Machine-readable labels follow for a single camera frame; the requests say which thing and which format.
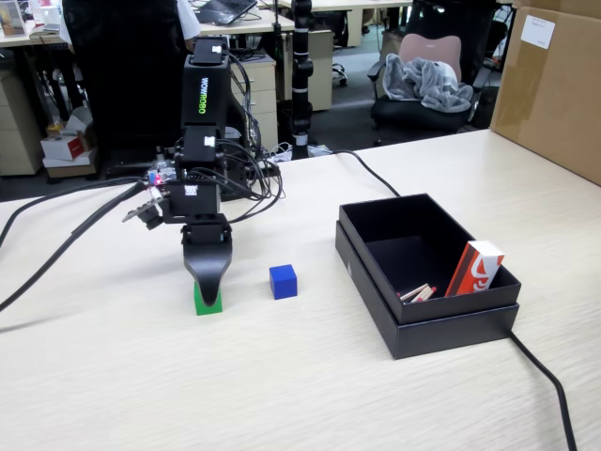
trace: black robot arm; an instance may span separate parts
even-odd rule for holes
[[[163,222],[183,224],[184,265],[208,306],[215,304],[232,259],[232,230],[220,200],[235,195],[230,179],[245,181],[242,159],[234,155],[239,150],[220,143],[229,126],[240,132],[239,146],[247,148],[246,122],[231,89],[227,39],[198,39],[184,68],[183,137],[173,160],[161,157],[148,172],[153,199],[126,217],[139,216],[149,229]]]

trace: gray blanket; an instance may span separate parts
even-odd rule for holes
[[[397,54],[386,56],[384,90],[393,101],[421,101],[442,113],[460,113],[471,107],[473,89],[457,83],[448,64],[415,58],[408,63]]]

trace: wooden table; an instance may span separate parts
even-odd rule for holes
[[[348,47],[361,45],[362,15],[364,9],[410,7],[411,0],[313,0],[311,11],[348,11]],[[292,0],[278,0],[284,8],[292,7]]]
[[[252,33],[269,33],[273,31],[273,23],[275,22],[275,15],[273,11],[268,9],[261,9],[254,14],[261,16],[260,20],[252,16],[247,16],[246,19],[242,19],[239,22],[231,23],[230,25],[221,26],[213,25],[211,23],[203,23],[202,36],[208,35],[249,35]],[[294,30],[294,22],[287,19],[286,17],[279,16],[279,23],[282,26],[282,31]]]
[[[361,155],[505,251],[514,331],[562,381],[579,449],[597,449],[601,189],[488,131]],[[281,167],[286,199],[233,226],[222,314],[194,314],[179,227],[121,224],[139,195],[0,315],[0,449],[563,451],[555,390],[509,340],[392,360],[334,249],[338,206],[386,188],[348,155]],[[122,191],[26,212],[0,300]],[[268,268],[287,263],[299,296],[274,301]]]
[[[252,33],[268,33],[269,31],[273,31],[273,26],[271,25],[273,22],[275,22],[275,15],[273,12],[267,9],[262,9],[256,14],[261,17],[260,20],[249,16],[247,19],[243,19],[239,22],[226,26],[203,23],[200,34],[201,36],[247,35]],[[282,31],[294,30],[294,22],[290,21],[286,17],[279,16],[279,22],[282,25]],[[60,37],[58,37],[58,35],[44,36],[42,38],[35,35],[30,37],[29,34],[33,30],[34,26],[34,21],[27,21],[25,24],[25,30],[27,32],[26,36],[14,38],[6,38],[4,35],[0,36],[0,48],[23,47],[25,45],[56,44],[64,42]]]

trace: white label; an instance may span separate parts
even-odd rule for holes
[[[534,16],[526,16],[526,23],[522,30],[522,40],[542,49],[548,49],[553,36],[555,23],[539,19]]]

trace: open box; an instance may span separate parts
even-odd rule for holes
[[[427,194],[340,207],[336,249],[395,359],[505,338],[520,283],[500,267],[488,290],[444,297],[474,238]],[[425,303],[402,303],[427,283]]]

